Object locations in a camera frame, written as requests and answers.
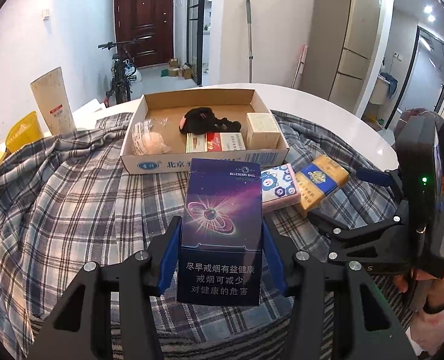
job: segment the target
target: black wristband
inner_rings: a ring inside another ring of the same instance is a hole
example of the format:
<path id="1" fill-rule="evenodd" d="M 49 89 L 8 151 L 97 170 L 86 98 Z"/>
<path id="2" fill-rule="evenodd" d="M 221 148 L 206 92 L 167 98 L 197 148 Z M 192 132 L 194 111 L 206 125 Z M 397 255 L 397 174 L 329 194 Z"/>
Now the black wristband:
<path id="1" fill-rule="evenodd" d="M 432 309 L 428 303 L 425 303 L 425 306 L 423 307 L 423 311 L 425 311 L 427 314 L 438 314 L 443 310 L 444 310 L 444 304 Z"/>

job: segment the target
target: plaid shirt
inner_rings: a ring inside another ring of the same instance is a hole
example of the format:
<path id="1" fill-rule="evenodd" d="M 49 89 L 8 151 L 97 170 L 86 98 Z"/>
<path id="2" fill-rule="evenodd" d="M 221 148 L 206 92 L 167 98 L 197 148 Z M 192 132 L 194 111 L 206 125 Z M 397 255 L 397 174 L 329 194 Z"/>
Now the plaid shirt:
<path id="1" fill-rule="evenodd" d="M 355 169 L 374 166 L 330 131 L 274 112 L 290 144 L 295 171 L 326 154 L 351 178 L 320 206 L 325 214 L 359 227 L 393 215 L 387 190 L 359 181 Z M 129 175 L 120 161 L 130 114 L 100 121 L 96 130 L 55 136 L 25 146 L 0 166 L 0 340 L 23 359 L 38 331 L 75 274 L 87 261 L 102 266 L 146 249 L 181 215 L 187 173 Z M 281 234 L 325 261 L 329 241 L 295 209 L 275 213 Z M 176 302 L 176 276 L 152 311 L 166 358 L 275 359 L 288 330 L 293 299 L 275 288 L 263 263 L 259 307 L 209 307 Z M 405 327 L 398 292 L 390 278 L 374 278 Z M 113 294 L 113 343 L 118 342 L 118 298 Z M 323 356 L 328 358 L 333 296 L 326 294 Z"/>

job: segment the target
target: person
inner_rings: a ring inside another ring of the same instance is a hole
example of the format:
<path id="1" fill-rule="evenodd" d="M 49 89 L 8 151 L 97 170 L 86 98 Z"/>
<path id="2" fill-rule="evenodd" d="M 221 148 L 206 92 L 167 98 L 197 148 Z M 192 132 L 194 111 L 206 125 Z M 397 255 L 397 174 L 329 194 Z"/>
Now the person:
<path id="1" fill-rule="evenodd" d="M 433 356 L 433 360 L 444 360 L 444 277 L 438 280 L 424 271 L 417 271 L 415 278 L 434 281 L 423 310 L 415 314 L 410 325 L 410 335 L 424 351 Z M 400 292 L 408 290 L 403 275 L 395 276 L 394 284 Z"/>

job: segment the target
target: mop handle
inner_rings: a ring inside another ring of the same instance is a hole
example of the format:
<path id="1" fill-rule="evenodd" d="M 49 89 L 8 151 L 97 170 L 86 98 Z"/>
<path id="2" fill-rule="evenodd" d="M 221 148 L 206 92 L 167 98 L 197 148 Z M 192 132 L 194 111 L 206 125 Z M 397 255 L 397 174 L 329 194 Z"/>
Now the mop handle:
<path id="1" fill-rule="evenodd" d="M 247 5 L 247 25 L 249 27 L 249 83 L 252 82 L 252 60 L 254 56 L 252 54 L 252 12 L 250 9 L 250 0 L 246 0 Z"/>

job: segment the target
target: gold emblem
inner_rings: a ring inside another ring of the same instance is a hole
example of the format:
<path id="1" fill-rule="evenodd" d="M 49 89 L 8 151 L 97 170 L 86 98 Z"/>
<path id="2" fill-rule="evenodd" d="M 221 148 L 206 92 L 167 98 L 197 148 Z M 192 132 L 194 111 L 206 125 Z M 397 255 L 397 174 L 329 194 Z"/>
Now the gold emblem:
<path id="1" fill-rule="evenodd" d="M 325 183 L 325 173 L 320 170 L 316 170 L 314 172 L 308 172 L 310 176 L 310 180 L 316 184 Z"/>

